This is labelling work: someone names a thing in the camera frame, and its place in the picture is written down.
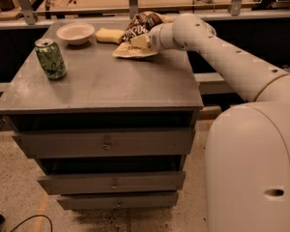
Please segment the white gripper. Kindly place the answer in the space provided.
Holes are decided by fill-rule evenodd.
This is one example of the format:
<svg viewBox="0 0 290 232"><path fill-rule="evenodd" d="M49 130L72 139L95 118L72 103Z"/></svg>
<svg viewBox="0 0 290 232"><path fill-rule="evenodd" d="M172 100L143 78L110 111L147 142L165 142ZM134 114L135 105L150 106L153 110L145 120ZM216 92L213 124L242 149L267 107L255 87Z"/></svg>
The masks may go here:
<svg viewBox="0 0 290 232"><path fill-rule="evenodd" d="M130 39L130 43L138 48L150 48L156 50L178 49L179 45L173 39L172 23L162 23L151 29L149 36L142 34Z"/></svg>

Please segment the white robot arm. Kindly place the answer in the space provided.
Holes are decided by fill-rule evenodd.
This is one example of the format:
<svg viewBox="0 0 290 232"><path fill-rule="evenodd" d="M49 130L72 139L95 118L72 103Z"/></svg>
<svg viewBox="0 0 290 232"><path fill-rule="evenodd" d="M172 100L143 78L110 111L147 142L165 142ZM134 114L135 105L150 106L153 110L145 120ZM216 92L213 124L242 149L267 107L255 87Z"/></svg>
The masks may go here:
<svg viewBox="0 0 290 232"><path fill-rule="evenodd" d="M199 53L243 99L208 132L207 231L290 232L290 73L222 40L195 14L132 43Z"/></svg>

